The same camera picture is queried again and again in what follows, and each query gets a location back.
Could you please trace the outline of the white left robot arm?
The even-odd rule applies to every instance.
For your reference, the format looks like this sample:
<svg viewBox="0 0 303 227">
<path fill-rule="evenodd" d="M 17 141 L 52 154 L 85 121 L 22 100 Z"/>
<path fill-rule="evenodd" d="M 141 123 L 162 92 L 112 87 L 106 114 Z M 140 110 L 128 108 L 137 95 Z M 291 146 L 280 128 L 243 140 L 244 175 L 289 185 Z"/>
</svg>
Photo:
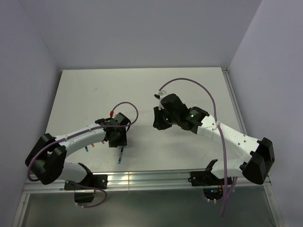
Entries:
<svg viewBox="0 0 303 227">
<path fill-rule="evenodd" d="M 69 134 L 51 136 L 46 133 L 38 139 L 25 160 L 28 172 L 44 185 L 67 180 L 87 189 L 92 184 L 92 172 L 84 164 L 69 163 L 66 158 L 98 142 L 108 142 L 111 148 L 126 145 L 126 128 L 130 122 L 125 115 L 118 113 L 114 118 L 96 120 Z"/>
</svg>

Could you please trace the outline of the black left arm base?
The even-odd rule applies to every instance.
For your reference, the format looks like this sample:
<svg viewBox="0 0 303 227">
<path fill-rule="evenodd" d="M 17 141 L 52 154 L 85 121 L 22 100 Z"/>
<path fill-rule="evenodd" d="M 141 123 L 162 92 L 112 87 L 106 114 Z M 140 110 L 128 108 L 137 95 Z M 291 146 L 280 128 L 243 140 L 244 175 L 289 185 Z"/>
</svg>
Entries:
<svg viewBox="0 0 303 227">
<path fill-rule="evenodd" d="M 75 203 L 83 208 L 93 208 L 101 205 L 107 199 L 108 175 L 89 175 L 82 182 L 75 183 L 66 181 L 64 184 L 65 191 L 74 191 Z M 95 199 L 96 192 L 102 192 L 104 197 L 99 203 L 92 204 Z"/>
</svg>

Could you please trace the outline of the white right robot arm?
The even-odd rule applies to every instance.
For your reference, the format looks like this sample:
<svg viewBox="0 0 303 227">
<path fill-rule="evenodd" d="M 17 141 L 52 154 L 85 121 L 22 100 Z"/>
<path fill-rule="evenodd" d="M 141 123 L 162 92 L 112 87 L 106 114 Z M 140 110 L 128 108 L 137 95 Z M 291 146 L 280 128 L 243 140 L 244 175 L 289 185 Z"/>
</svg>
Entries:
<svg viewBox="0 0 303 227">
<path fill-rule="evenodd" d="M 204 136 L 217 143 L 225 142 L 226 149 L 237 155 L 236 159 L 213 159 L 203 171 L 193 171 L 189 182 L 193 186 L 231 184 L 233 177 L 245 177 L 262 185 L 275 161 L 273 143 L 249 137 L 223 123 L 199 107 L 188 108 L 176 94 L 155 94 L 159 105 L 154 107 L 153 127 L 166 130 L 173 125 L 185 131 Z"/>
</svg>

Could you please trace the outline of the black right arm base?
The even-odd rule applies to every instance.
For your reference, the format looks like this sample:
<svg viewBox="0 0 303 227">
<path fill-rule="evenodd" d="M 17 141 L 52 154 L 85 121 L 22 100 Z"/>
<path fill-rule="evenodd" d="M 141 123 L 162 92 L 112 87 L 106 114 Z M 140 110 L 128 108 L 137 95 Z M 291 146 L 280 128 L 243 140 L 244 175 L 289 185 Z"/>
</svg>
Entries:
<svg viewBox="0 0 303 227">
<path fill-rule="evenodd" d="M 204 196 L 210 201 L 217 201 L 223 197 L 224 179 L 219 179 L 209 171 L 192 171 L 187 180 L 193 187 L 203 188 Z"/>
</svg>

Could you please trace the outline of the light blue pen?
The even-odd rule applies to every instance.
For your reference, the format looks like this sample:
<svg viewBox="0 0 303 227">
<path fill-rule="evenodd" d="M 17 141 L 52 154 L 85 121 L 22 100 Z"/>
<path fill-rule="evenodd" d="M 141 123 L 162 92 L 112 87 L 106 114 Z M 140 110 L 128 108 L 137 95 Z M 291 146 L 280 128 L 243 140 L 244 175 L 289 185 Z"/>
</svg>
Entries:
<svg viewBox="0 0 303 227">
<path fill-rule="evenodd" d="M 124 146 L 122 146 L 121 149 L 120 149 L 119 158 L 118 158 L 118 164 L 119 165 L 121 164 L 121 161 L 122 161 L 124 149 L 125 149 Z"/>
</svg>

